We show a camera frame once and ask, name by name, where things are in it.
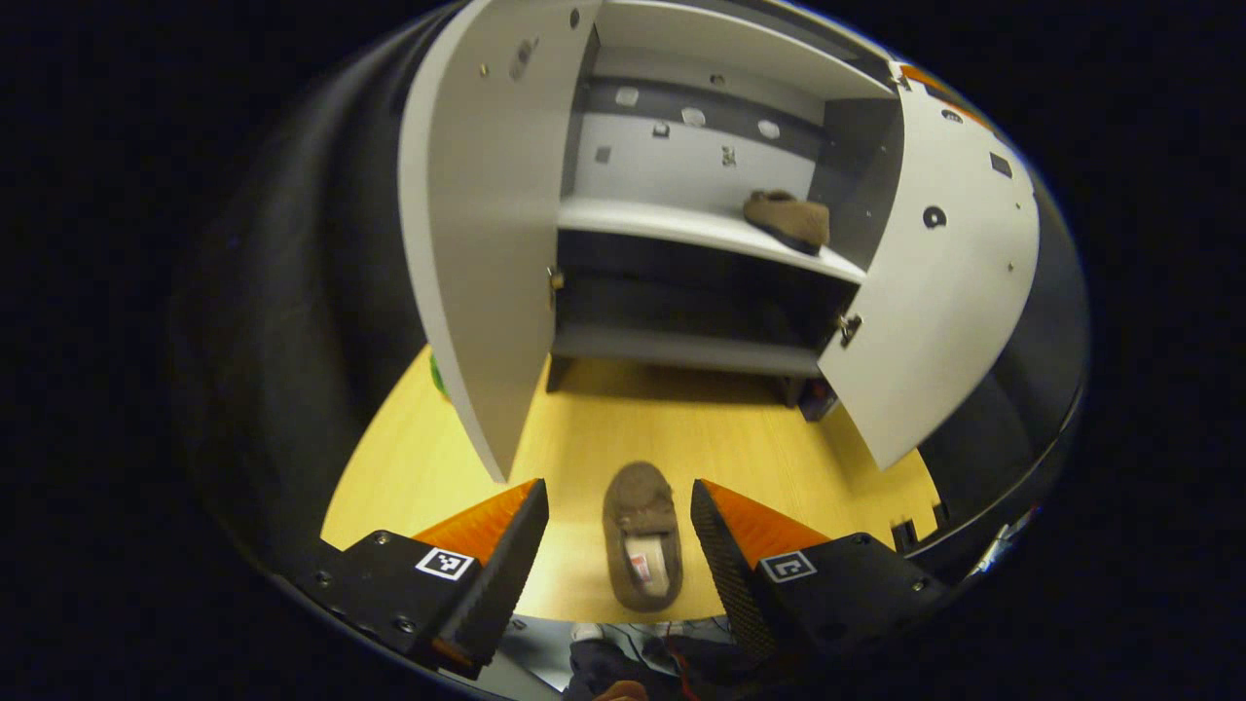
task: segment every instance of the brown slipper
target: brown slipper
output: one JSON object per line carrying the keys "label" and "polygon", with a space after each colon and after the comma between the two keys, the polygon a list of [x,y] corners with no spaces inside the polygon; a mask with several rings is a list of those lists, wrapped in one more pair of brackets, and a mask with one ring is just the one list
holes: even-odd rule
{"label": "brown slipper", "polygon": [[670,486],[658,468],[632,463],[614,476],[602,508],[614,598],[633,611],[660,611],[679,596],[684,572]]}
{"label": "brown slipper", "polygon": [[744,203],[744,218],[779,243],[809,255],[831,239],[831,212],[826,204],[802,202],[782,189],[754,189]]}

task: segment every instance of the open cabinet door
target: open cabinet door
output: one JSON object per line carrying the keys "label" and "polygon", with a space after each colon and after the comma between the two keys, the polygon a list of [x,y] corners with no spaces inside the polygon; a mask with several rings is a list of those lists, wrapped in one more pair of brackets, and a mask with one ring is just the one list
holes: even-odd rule
{"label": "open cabinet door", "polygon": [[847,342],[836,332],[819,360],[880,469],[933,433],[987,375],[1038,260],[1034,188],[1018,154],[910,85],[898,91],[896,198],[846,314],[860,325]]}
{"label": "open cabinet door", "polygon": [[553,339],[563,149],[599,1],[475,0],[420,64],[399,209],[420,318],[485,468],[506,482]]}

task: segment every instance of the white cabinet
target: white cabinet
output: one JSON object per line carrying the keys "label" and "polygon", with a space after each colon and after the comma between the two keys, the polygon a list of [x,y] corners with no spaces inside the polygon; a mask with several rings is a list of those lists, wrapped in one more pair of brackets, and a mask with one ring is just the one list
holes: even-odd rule
{"label": "white cabinet", "polygon": [[[698,32],[683,31],[688,27]],[[716,131],[713,121],[695,133],[687,127],[693,136],[668,157],[687,148],[683,161],[700,158],[703,151],[716,158],[721,147],[733,152],[740,169],[709,173],[683,192],[675,189],[678,182],[653,187],[663,181],[642,158],[654,143],[648,141],[648,122],[638,141],[617,144],[618,152],[609,156],[614,166],[635,159],[614,171],[635,169],[635,183],[612,189],[602,184],[607,181],[593,179],[599,173],[564,173],[594,166],[597,152],[567,153],[568,133],[576,141],[583,129],[573,105],[577,90],[584,88],[581,71],[591,68],[586,56],[591,60],[607,49],[614,51],[604,54],[611,56],[609,75],[584,75],[660,78],[657,73],[670,72],[684,51],[697,66],[746,66],[750,80],[791,77],[769,92],[758,80],[739,95],[719,91],[730,100],[760,96],[769,103],[749,103],[764,108],[786,102],[809,115],[810,96],[898,100],[903,156],[890,218],[868,264],[837,253],[834,239],[817,256],[796,253],[721,205],[719,199],[743,202],[750,187],[775,179],[746,171],[754,153],[769,163],[782,163],[786,156],[756,136]],[[756,60],[744,60],[750,56]],[[619,75],[643,71],[648,60],[660,68],[657,73]],[[684,76],[668,82],[689,81]],[[507,479],[551,350],[556,356],[607,352],[794,379],[820,374],[881,469],[912,451],[1001,352],[1037,259],[1037,212],[1024,167],[988,131],[971,121],[952,122],[941,111],[942,103],[920,83],[897,95],[839,59],[706,10],[638,0],[466,5],[415,76],[402,116],[397,176],[420,315],[447,393],[490,476]],[[800,113],[800,123],[830,128]],[[582,147],[592,144],[569,146]],[[1012,163],[1011,177],[992,168],[991,153]],[[817,157],[804,156],[810,163]],[[811,174],[791,168],[789,177],[800,181],[789,186],[799,189]],[[579,191],[568,192],[571,182]],[[720,183],[714,187],[724,193],[706,191],[705,183]],[[944,213],[946,224],[926,225],[931,207]],[[810,331],[807,319],[785,327],[782,319],[775,320],[781,309],[765,300],[751,309],[734,308],[695,289],[586,275],[568,278],[566,291],[578,289],[579,296],[574,303],[561,298],[567,308],[559,318],[567,322],[556,334],[549,269],[563,254],[559,229],[584,234],[581,243],[606,235],[612,245],[675,245],[680,254],[738,255],[769,265],[768,274],[779,269],[780,276],[806,275],[810,284],[831,290],[822,299],[826,308],[816,310],[826,331]],[[831,296],[844,304],[832,305]],[[832,335],[845,305],[849,318],[861,318],[847,345]],[[699,308],[704,313],[695,313]],[[692,320],[680,325],[674,316],[685,314]],[[718,325],[708,326],[711,321]]]}
{"label": "white cabinet", "polygon": [[546,268],[572,93],[599,5],[470,2],[420,64],[402,115],[411,283],[446,391],[497,482],[553,337]]}

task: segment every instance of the cabinet back panel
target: cabinet back panel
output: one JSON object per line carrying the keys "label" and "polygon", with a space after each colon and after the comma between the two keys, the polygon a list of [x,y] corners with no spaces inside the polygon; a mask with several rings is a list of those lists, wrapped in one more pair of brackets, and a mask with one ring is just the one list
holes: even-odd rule
{"label": "cabinet back panel", "polygon": [[[754,189],[809,192],[816,153],[796,156],[708,127],[588,112],[581,131],[574,192],[586,197],[649,202],[699,212],[743,215]],[[723,148],[735,164],[724,164]]]}
{"label": "cabinet back panel", "polygon": [[[584,47],[584,57],[579,62],[579,85],[587,85],[588,75],[597,65],[601,54],[602,41],[594,29],[588,35],[588,45]],[[588,110],[588,91],[579,87],[571,101],[571,121],[567,123],[567,147],[562,152],[562,188],[559,194],[566,197],[576,187],[576,152],[579,148],[579,133],[584,127],[584,112]]]}
{"label": "cabinet back panel", "polygon": [[[634,91],[634,102],[621,102],[621,90]],[[700,110],[705,116],[704,128],[773,146],[801,158],[816,159],[825,139],[820,123],[760,102],[700,87],[644,78],[593,78],[588,90],[581,92],[587,92],[587,112],[644,117],[654,123],[683,123],[684,108]],[[775,125],[779,128],[778,136],[765,136],[759,126],[763,121]]]}
{"label": "cabinet back panel", "polygon": [[726,250],[613,233],[559,230],[558,265],[568,288],[578,274],[654,281],[670,288],[751,298],[784,310],[809,347],[821,349],[856,285]]}

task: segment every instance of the white shelf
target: white shelf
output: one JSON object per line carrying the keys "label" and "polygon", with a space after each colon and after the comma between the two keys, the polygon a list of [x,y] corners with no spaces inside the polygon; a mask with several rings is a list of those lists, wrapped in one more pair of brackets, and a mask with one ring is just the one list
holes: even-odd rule
{"label": "white shelf", "polygon": [[865,270],[826,245],[816,258],[792,250],[744,220],[743,214],[729,217],[644,202],[568,197],[558,208],[557,223],[558,228],[660,238],[730,250],[857,284],[865,280]]}

